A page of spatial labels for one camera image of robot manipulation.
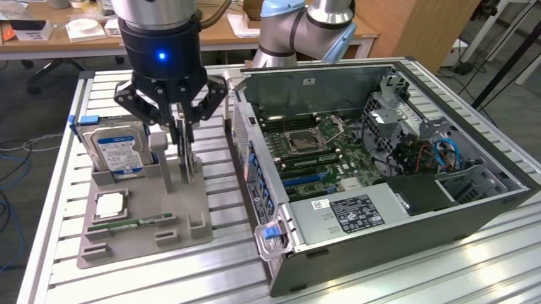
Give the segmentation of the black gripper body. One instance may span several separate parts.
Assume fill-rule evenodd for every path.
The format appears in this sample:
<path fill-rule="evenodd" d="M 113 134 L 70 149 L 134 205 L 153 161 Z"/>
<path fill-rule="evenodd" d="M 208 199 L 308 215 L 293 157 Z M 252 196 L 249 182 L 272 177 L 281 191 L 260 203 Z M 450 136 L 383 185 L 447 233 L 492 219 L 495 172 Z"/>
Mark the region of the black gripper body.
<path fill-rule="evenodd" d="M 169 28 L 141 28 L 118 20 L 129 64 L 137 77 L 161 82 L 168 103 L 189 104 L 206 82 L 201 65 L 200 20 L 190 16 Z"/>

